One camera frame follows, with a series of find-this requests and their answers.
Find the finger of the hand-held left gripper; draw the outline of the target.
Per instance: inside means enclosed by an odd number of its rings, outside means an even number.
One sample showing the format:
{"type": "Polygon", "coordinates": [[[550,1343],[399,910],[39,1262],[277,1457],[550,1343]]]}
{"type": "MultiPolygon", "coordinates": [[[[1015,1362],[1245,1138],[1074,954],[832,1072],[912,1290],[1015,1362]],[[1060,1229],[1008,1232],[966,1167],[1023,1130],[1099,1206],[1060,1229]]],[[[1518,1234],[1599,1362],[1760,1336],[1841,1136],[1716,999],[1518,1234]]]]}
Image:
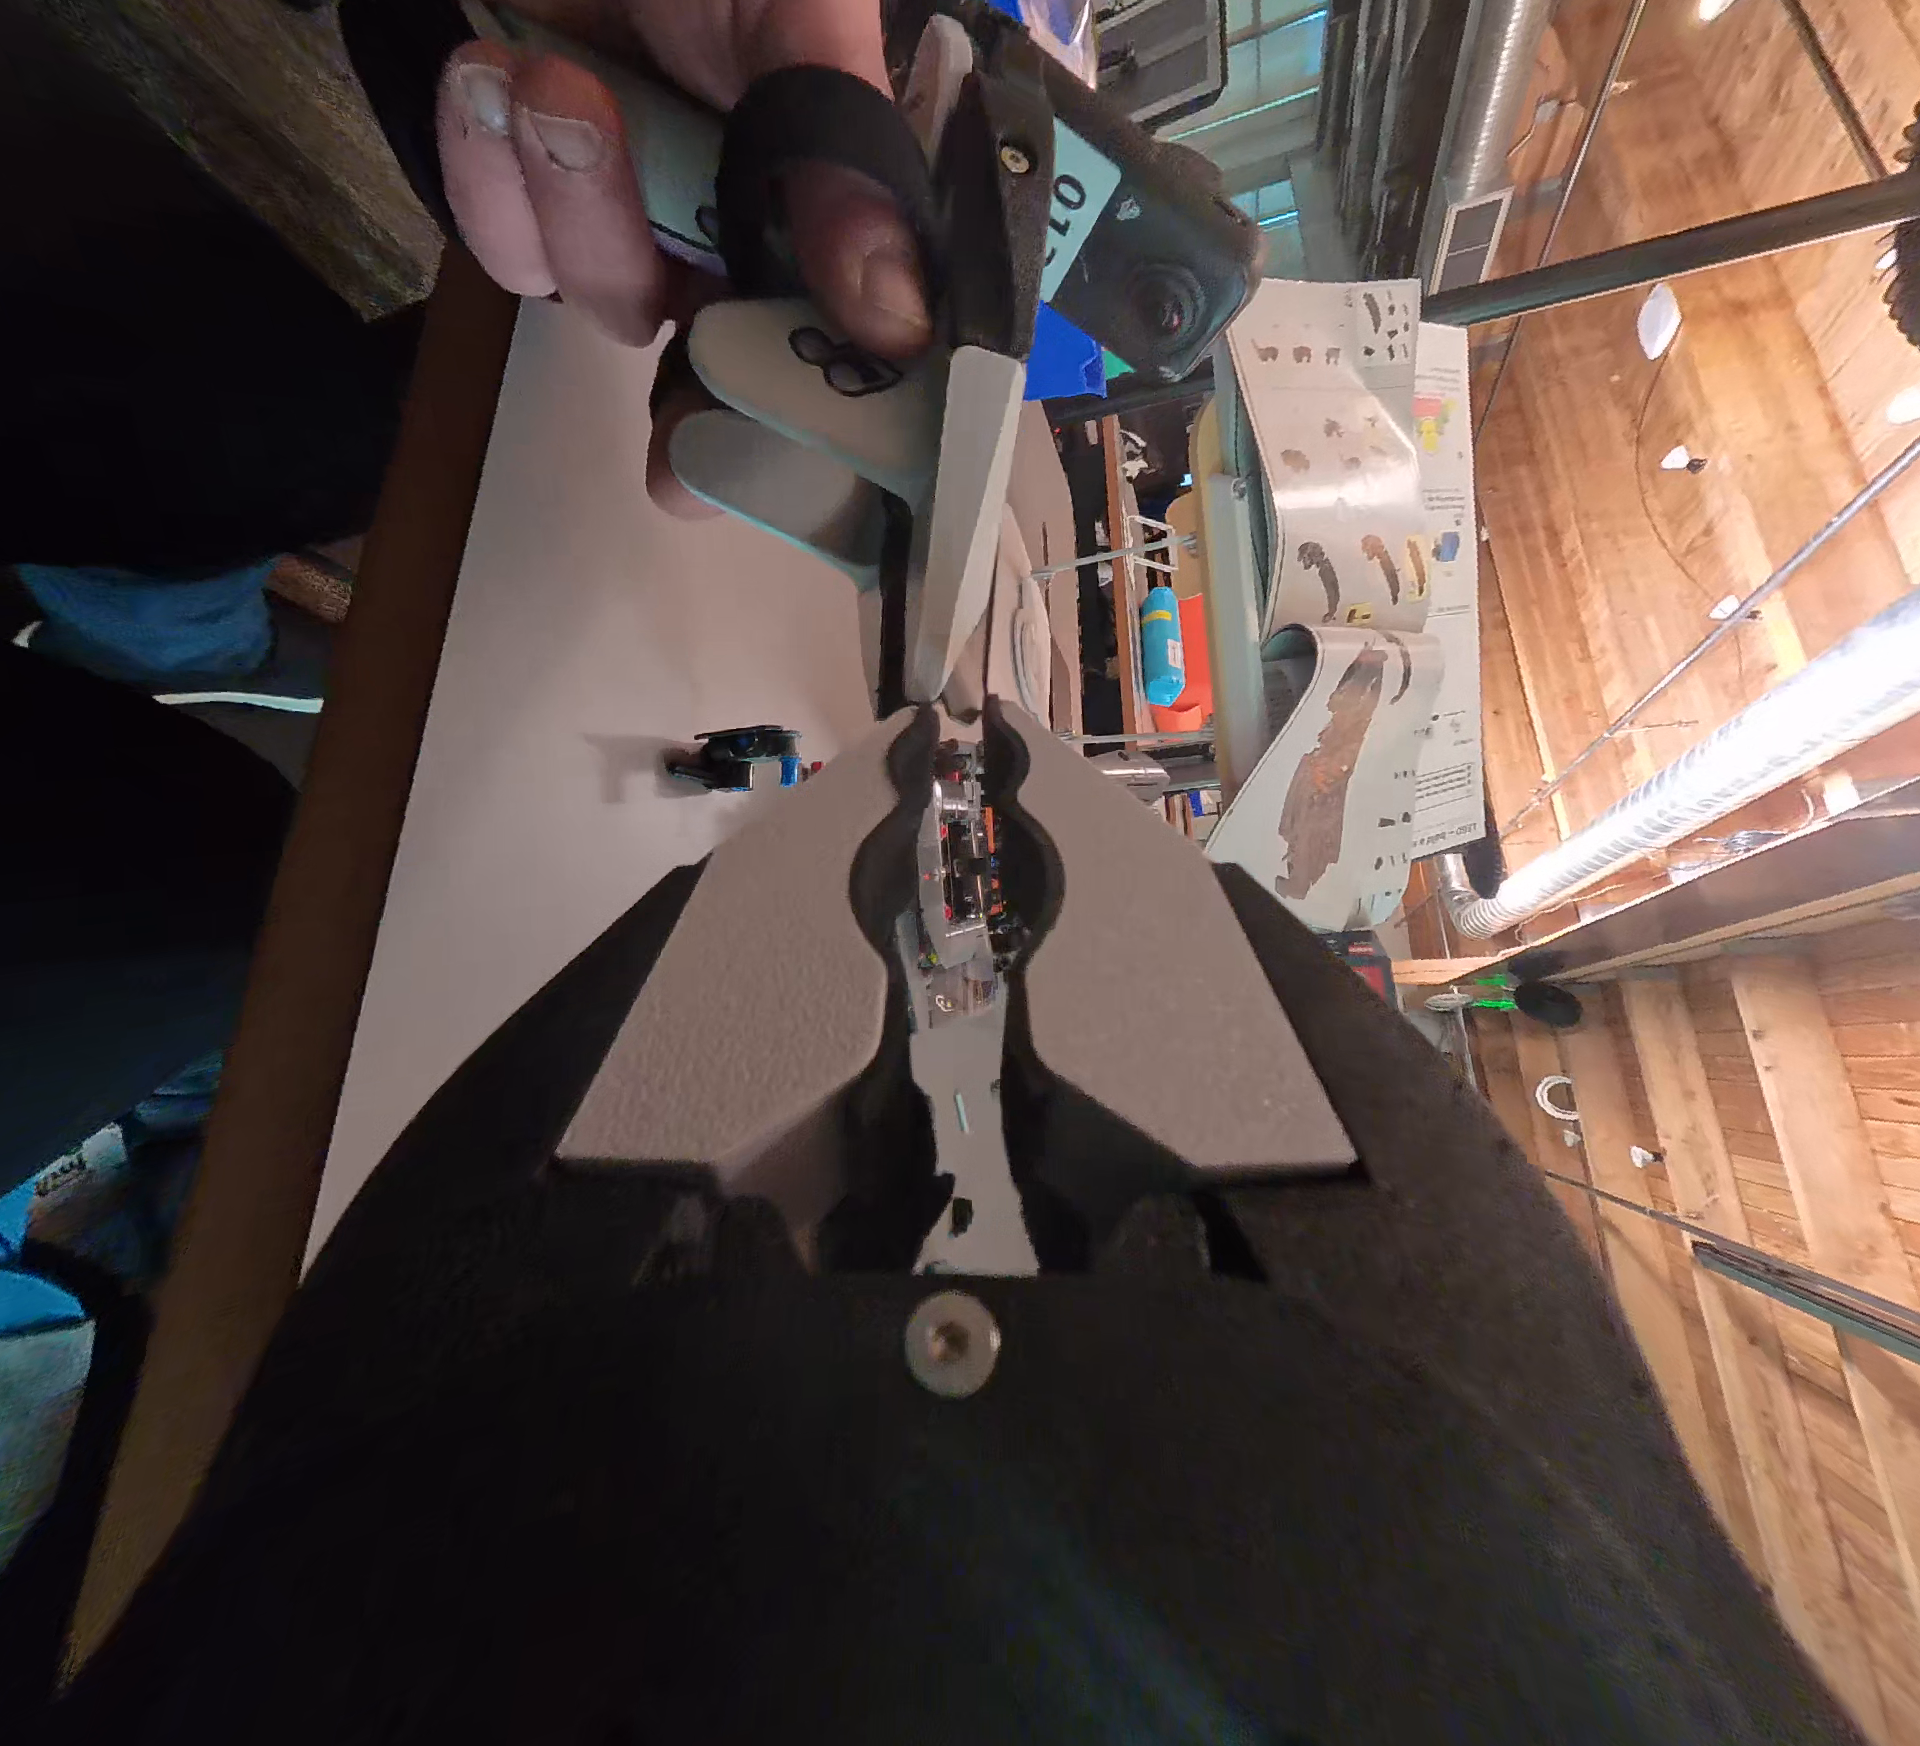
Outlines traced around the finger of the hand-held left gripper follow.
{"type": "Polygon", "coordinates": [[[944,694],[986,618],[1023,405],[1023,360],[954,349],[930,493],[908,551],[903,686],[912,704],[944,694]]]}

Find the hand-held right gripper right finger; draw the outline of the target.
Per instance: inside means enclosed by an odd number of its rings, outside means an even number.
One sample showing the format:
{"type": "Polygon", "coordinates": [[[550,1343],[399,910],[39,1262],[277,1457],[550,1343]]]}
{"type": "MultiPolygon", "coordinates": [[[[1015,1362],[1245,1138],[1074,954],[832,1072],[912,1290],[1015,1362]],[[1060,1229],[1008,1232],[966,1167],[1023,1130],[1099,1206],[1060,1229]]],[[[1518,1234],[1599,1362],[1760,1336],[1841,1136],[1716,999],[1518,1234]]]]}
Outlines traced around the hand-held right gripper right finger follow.
{"type": "Polygon", "coordinates": [[[1144,1201],[1348,1175],[1204,854],[1015,703],[986,703],[980,761],[1012,928],[1002,1135],[1037,1270],[1088,1270],[1144,1201]]]}

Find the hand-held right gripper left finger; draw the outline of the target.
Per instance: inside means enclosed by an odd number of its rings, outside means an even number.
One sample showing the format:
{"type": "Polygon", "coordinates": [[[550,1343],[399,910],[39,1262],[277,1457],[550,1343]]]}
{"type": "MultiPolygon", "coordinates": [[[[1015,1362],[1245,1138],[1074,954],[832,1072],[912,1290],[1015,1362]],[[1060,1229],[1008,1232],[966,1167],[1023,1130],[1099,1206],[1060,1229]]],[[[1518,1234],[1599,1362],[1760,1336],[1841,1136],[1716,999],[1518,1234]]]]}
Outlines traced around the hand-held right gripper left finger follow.
{"type": "Polygon", "coordinates": [[[953,1192],[899,944],[939,737],[903,708],[708,857],[558,1161],[765,1201],[829,1270],[915,1268],[953,1192]]]}

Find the metal electronic part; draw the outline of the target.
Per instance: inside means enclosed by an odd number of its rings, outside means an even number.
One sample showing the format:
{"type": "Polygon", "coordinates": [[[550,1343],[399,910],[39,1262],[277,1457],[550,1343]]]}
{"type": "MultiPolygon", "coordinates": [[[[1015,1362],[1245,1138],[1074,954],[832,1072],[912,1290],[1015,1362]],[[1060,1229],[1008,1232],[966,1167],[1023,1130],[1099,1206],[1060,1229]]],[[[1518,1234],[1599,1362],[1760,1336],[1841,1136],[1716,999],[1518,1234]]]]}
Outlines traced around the metal electronic part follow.
{"type": "Polygon", "coordinates": [[[1026,944],[1003,887],[1005,821],[986,791],[984,734],[942,741],[915,841],[915,884],[896,920],[910,1029],[920,1035],[1000,1015],[1026,944]]]}

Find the dark lego piece blue pins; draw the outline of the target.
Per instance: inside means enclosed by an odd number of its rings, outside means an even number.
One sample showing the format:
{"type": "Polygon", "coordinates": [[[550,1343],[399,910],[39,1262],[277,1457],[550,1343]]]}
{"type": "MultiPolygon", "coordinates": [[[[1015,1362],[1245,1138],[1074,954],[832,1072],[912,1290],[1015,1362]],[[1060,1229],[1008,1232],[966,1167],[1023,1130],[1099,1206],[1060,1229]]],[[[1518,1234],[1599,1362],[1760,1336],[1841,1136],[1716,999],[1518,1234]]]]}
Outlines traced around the dark lego piece blue pins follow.
{"type": "Polygon", "coordinates": [[[800,734],[779,725],[747,725],[702,734],[696,748],[672,750],[663,775],[708,795],[741,795],[754,789],[756,773],[777,771],[777,787],[791,789],[808,777],[800,734]]]}

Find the lego instruction booklet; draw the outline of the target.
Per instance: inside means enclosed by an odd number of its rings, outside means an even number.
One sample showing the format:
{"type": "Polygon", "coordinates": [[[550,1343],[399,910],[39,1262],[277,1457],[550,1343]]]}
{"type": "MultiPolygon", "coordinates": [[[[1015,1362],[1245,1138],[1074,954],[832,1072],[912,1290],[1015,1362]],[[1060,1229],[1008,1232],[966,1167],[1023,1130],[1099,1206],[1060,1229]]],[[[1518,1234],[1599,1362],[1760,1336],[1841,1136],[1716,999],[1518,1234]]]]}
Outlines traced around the lego instruction booklet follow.
{"type": "Polygon", "coordinates": [[[1265,281],[1226,329],[1300,698],[1206,854],[1319,933],[1485,835],[1470,342],[1417,282],[1265,281]]]}

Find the pale book stand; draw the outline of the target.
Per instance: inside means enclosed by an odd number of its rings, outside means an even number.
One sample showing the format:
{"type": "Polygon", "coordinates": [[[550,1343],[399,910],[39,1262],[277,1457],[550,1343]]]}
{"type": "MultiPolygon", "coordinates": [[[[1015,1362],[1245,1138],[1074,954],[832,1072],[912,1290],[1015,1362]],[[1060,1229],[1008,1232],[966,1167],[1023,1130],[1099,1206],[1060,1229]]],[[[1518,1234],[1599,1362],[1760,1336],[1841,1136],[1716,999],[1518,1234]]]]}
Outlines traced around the pale book stand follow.
{"type": "Polygon", "coordinates": [[[1213,396],[1189,439],[1198,503],[1213,674],[1213,746],[1223,804],[1249,784],[1298,707],[1294,660],[1267,642],[1270,500],[1226,341],[1213,342],[1213,396]]]}

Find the white insulated pipe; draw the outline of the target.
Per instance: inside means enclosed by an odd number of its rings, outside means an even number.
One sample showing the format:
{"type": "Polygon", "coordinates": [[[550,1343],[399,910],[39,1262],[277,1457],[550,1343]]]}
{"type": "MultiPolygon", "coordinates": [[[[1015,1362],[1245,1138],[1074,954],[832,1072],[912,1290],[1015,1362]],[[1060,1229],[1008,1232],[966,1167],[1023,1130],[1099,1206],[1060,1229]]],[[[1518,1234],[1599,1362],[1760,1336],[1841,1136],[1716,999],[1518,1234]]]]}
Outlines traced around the white insulated pipe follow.
{"type": "Polygon", "coordinates": [[[1592,826],[1512,874],[1500,893],[1452,903],[1454,929],[1467,940],[1503,933],[1907,722],[1916,708],[1918,591],[1910,589],[1592,826]]]}

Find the black metal pole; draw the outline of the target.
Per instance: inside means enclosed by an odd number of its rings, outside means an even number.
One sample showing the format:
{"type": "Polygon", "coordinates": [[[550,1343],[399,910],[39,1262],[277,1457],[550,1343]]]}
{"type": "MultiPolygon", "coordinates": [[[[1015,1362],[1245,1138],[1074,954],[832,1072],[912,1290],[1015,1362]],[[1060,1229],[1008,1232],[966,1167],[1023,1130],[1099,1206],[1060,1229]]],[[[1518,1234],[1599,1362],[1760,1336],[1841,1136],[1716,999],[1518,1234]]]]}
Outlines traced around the black metal pole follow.
{"type": "Polygon", "coordinates": [[[1576,260],[1428,294],[1424,319],[1473,329],[1750,260],[1879,234],[1918,217],[1918,172],[1765,207],[1576,260]]]}

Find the silver ventilation duct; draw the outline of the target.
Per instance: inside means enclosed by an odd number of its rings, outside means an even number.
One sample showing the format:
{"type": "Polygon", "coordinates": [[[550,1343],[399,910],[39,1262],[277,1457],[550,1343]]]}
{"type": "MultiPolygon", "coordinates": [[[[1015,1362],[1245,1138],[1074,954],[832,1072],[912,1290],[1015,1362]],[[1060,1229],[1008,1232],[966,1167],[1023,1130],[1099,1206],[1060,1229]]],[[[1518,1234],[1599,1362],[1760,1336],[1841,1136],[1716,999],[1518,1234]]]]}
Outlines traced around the silver ventilation duct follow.
{"type": "Polygon", "coordinates": [[[1508,184],[1549,0],[1471,0],[1433,172],[1433,203],[1467,203],[1508,184]]]}

